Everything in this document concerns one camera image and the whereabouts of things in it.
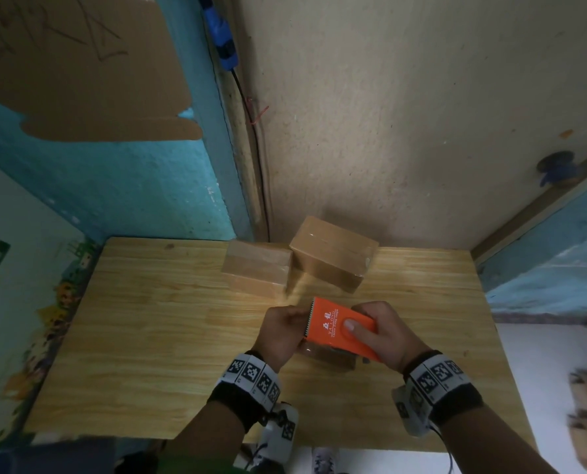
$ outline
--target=wire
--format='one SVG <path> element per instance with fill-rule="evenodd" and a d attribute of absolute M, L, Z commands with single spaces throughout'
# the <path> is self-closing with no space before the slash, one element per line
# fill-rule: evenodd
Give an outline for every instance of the wire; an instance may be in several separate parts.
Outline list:
<path fill-rule="evenodd" d="M 443 444 L 445 445 L 445 449 L 447 449 L 447 454 L 449 454 L 449 471 L 447 472 L 447 474 L 451 474 L 453 473 L 453 457 L 451 456 L 451 453 L 449 452 L 449 447 L 447 447 L 447 444 L 445 444 L 445 439 L 443 439 L 443 436 L 441 435 L 441 433 L 436 430 L 434 427 L 429 427 L 432 431 L 436 432 L 436 434 L 438 435 L 439 438 L 441 438 L 441 440 L 443 441 Z"/>
<path fill-rule="evenodd" d="M 258 446 L 254 452 L 254 454 L 252 454 L 252 457 L 250 458 L 250 460 L 247 462 L 247 464 L 245 465 L 245 469 L 243 469 L 244 471 L 247 471 L 247 468 L 250 467 L 250 464 L 252 463 L 252 461 L 254 461 L 254 458 L 256 457 L 256 454 L 258 454 L 258 451 L 260 451 L 261 449 L 263 449 L 264 447 L 267 447 L 267 442 L 264 444 L 261 444 L 260 446 Z"/>
<path fill-rule="evenodd" d="M 265 178 L 263 177 L 263 164 L 261 163 L 261 152 L 259 151 L 259 145 L 258 145 L 258 133 L 256 131 L 256 126 L 252 124 L 252 114 L 250 113 L 250 108 L 247 106 L 247 99 L 245 97 L 245 95 L 243 94 L 243 90 L 241 88 L 241 83 L 239 82 L 239 78 L 237 77 L 237 73 L 234 71 L 234 68 L 231 70 L 232 71 L 232 76 L 234 77 L 234 81 L 237 84 L 237 88 L 239 89 L 239 94 L 241 95 L 241 101 L 243 103 L 243 108 L 245 108 L 245 114 L 247 116 L 247 120 L 250 123 L 250 126 L 252 127 L 252 133 L 254 134 L 254 143 L 256 144 L 256 159 L 257 159 L 257 163 L 258 163 L 258 173 L 259 173 L 259 179 L 261 181 L 261 195 L 263 198 L 263 208 L 265 210 L 265 224 L 267 227 L 267 240 L 270 241 L 271 240 L 271 236 L 269 233 L 269 217 L 268 217 L 268 210 L 267 210 L 267 199 L 265 196 Z"/>

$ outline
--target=wooden table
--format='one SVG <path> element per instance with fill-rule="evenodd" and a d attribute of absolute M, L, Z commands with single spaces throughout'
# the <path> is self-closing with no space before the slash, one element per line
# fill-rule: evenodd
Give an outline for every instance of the wooden table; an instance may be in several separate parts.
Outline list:
<path fill-rule="evenodd" d="M 273 302 L 226 289 L 227 243 L 111 238 L 30 414 L 31 432 L 173 438 L 201 409 Z M 345 306 L 390 302 L 430 346 L 453 358 L 486 402 L 534 439 L 468 252 L 379 248 L 355 294 L 294 272 L 288 304 L 318 295 Z M 443 451 L 408 436 L 390 399 L 399 374 L 378 363 L 337 373 L 295 355 L 282 401 L 300 412 L 296 442 Z M 246 442 L 258 439 L 254 427 Z"/>

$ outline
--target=hand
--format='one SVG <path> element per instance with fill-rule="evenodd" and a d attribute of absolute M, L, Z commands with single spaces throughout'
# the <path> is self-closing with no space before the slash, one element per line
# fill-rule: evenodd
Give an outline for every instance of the hand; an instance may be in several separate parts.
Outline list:
<path fill-rule="evenodd" d="M 353 319 L 347 319 L 344 326 L 358 340 L 372 348 L 390 369 L 403 370 L 414 358 L 430 351 L 431 348 L 414 334 L 390 304 L 385 301 L 372 301 L 357 304 L 353 311 L 365 314 L 377 321 L 377 334 L 364 328 Z"/>
<path fill-rule="evenodd" d="M 252 349 L 263 356 L 269 367 L 279 372 L 302 341 L 308 320 L 309 309 L 296 306 L 269 308 Z"/>

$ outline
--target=wrist-mounted device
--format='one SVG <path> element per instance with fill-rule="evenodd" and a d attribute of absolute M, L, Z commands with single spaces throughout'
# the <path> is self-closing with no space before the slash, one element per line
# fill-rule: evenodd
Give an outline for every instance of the wrist-mounted device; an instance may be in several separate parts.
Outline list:
<path fill-rule="evenodd" d="M 234 358 L 217 381 L 210 401 L 218 401 L 237 415 L 245 432 L 270 413 L 282 385 L 278 375 L 257 351 L 248 351 Z"/>
<path fill-rule="evenodd" d="M 483 405 L 469 376 L 440 351 L 429 351 L 410 362 L 403 380 L 405 385 L 392 390 L 392 400 L 405 430 L 415 437 Z"/>

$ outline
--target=person's right arm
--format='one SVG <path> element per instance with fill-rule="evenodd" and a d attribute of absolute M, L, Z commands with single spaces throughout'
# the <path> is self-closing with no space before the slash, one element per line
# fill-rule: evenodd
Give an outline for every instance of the person's right arm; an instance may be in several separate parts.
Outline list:
<path fill-rule="evenodd" d="M 388 303 L 363 303 L 353 306 L 353 310 L 375 319 L 377 333 L 368 331 L 354 320 L 347 320 L 345 326 L 370 346 L 390 369 L 403 374 L 412 360 L 431 351 Z M 463 474 L 556 473 L 486 405 L 452 416 L 438 427 Z"/>

